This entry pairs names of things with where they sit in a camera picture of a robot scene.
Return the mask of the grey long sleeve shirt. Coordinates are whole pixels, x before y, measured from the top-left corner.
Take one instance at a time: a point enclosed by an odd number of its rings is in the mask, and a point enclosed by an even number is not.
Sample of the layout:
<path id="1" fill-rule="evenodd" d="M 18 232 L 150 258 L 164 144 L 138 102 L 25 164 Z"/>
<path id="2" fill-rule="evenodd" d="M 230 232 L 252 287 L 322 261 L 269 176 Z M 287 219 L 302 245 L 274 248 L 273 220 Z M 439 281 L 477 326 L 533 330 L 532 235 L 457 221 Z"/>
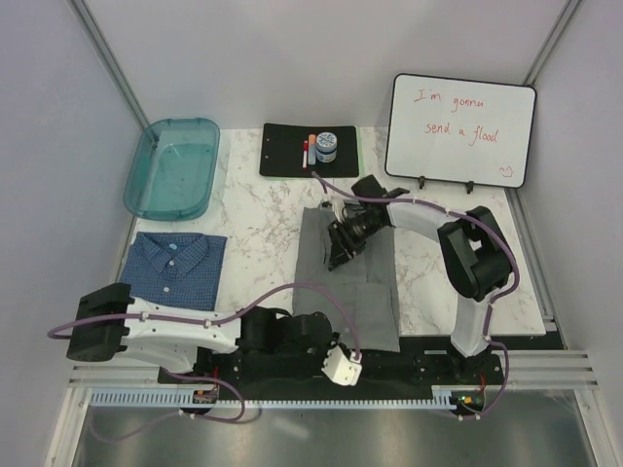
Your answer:
<path id="1" fill-rule="evenodd" d="M 295 269 L 297 283 L 315 284 L 342 304 L 345 314 L 313 290 L 293 291 L 295 315 L 321 312 L 354 347 L 359 337 L 364 350 L 400 350 L 400 306 L 395 267 L 394 231 L 383 229 L 367 240 L 364 252 L 334 270 L 328 268 L 331 242 L 327 227 L 335 220 L 328 208 L 304 210 Z"/>

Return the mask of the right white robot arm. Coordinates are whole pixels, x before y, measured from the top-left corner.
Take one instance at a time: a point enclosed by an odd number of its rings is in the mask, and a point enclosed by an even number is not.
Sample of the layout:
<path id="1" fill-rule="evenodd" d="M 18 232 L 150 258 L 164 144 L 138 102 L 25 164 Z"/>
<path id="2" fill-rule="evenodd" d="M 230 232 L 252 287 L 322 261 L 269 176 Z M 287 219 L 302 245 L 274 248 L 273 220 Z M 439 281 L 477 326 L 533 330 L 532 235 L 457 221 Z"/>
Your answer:
<path id="1" fill-rule="evenodd" d="M 493 305 L 512 294 L 520 282 L 519 268 L 493 212 L 477 206 L 466 212 L 415 198 L 403 188 L 383 188 L 375 176 L 358 180 L 344 192 L 319 175 L 324 192 L 358 203 L 348 216 L 339 208 L 328 227 L 331 244 L 328 268 L 337 269 L 364 252 L 367 240 L 383 229 L 410 231 L 438 243 L 446 275 L 458 294 L 451 344 L 457 352 L 446 358 L 448 376 L 460 383 L 481 371 L 478 357 L 491 344 Z"/>

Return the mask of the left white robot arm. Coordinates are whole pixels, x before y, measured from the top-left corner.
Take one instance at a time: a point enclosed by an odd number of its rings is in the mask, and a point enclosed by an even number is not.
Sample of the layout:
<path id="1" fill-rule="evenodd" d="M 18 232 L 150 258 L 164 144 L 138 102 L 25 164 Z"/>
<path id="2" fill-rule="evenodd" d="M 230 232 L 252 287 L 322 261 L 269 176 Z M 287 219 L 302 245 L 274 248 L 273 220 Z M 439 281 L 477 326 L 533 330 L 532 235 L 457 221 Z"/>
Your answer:
<path id="1" fill-rule="evenodd" d="M 305 377 L 324 374 L 346 384 L 362 354 L 360 340 L 342 341 L 320 311 L 291 315 L 259 304 L 234 313 L 200 311 L 134 297 L 126 283 L 82 297 L 74 322 L 52 335 L 68 341 L 71 361 L 140 360 L 192 382 L 240 375 L 257 363 L 272 371 L 293 364 Z"/>

